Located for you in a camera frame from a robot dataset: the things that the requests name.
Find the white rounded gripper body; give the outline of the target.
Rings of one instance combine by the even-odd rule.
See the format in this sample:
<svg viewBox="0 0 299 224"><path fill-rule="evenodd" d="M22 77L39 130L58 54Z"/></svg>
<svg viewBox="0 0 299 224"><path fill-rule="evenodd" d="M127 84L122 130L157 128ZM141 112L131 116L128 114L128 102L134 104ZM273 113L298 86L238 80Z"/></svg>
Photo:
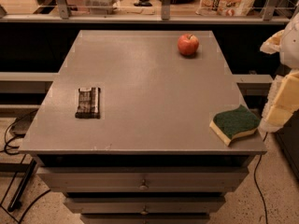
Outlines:
<svg viewBox="0 0 299 224"><path fill-rule="evenodd" d="M280 62L299 69L299 13L287 24L280 39Z"/></svg>

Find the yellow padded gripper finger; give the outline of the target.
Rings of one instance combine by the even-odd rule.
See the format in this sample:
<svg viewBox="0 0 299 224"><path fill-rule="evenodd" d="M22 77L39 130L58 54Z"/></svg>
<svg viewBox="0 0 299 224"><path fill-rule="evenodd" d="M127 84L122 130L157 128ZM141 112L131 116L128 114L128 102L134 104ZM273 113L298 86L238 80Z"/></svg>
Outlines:
<svg viewBox="0 0 299 224"><path fill-rule="evenodd" d="M299 109L299 71L276 76L264 106L260 127L269 133L281 129Z"/></svg>
<svg viewBox="0 0 299 224"><path fill-rule="evenodd" d="M281 52L281 42L284 31L280 30L264 41L260 47L260 51L267 54Z"/></svg>

